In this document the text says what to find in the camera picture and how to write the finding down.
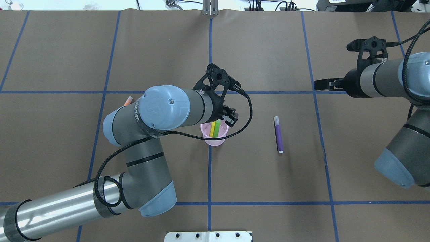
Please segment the white metal plate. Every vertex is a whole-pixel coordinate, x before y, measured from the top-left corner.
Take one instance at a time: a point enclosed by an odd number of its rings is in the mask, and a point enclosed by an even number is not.
[[[164,242],[252,242],[250,231],[169,232]]]

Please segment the silver metal tube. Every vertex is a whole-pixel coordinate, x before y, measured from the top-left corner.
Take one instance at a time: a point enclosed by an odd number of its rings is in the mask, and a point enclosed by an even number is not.
[[[94,182],[91,182],[24,203],[17,214],[19,229],[26,237],[37,239],[102,218],[94,203],[93,187]],[[115,203],[119,199],[118,188],[112,182],[104,184],[104,194],[109,203]],[[127,210],[122,202],[112,208],[117,214]],[[0,209],[0,242],[8,242],[3,232],[3,223],[4,215]]]

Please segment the cup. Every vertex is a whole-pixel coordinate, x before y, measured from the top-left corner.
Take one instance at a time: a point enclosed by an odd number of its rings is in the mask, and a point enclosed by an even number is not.
[[[212,138],[209,136],[209,134],[211,132],[211,125],[212,125],[212,123],[206,123],[206,124],[200,125],[200,130],[202,131],[204,138],[215,139],[215,138]],[[221,123],[219,125],[219,133],[218,133],[217,138],[226,137],[227,132],[228,132],[228,128],[229,128],[229,126],[225,123],[225,120],[221,120]],[[205,140],[205,142],[211,146],[221,145],[222,143],[224,143],[224,141],[225,140],[213,140],[213,141],[212,140]]]

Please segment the metal clamp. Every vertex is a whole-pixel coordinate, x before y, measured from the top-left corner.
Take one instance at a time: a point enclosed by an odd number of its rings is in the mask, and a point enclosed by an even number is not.
[[[207,16],[217,16],[218,0],[203,0],[202,14]]]

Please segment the robotic arm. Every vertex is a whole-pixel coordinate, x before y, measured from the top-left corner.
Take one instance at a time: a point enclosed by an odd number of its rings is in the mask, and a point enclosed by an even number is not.
[[[359,53],[357,68],[344,78],[315,81],[315,90],[345,91],[354,98],[403,97],[416,106],[418,110],[376,160],[375,169],[401,187],[415,183],[430,192],[430,53],[410,55],[427,25],[413,36],[405,59],[388,61],[386,48],[400,43],[374,36],[349,43],[347,50]],[[364,52],[369,52],[368,59],[362,59]]]
[[[206,78],[210,85],[203,83]],[[215,93],[218,85],[224,87],[221,96]],[[245,96],[252,108],[240,83],[210,64],[192,90],[151,87],[135,103],[113,111],[103,122],[103,132],[110,143],[122,148],[103,163],[95,179],[44,198],[0,207],[0,242],[35,241],[134,208],[144,217],[168,211],[176,203],[176,193],[159,138],[181,134],[167,130],[217,119],[233,127],[238,114],[223,105],[228,90]],[[101,176],[106,163],[121,151],[125,151],[128,171]]]

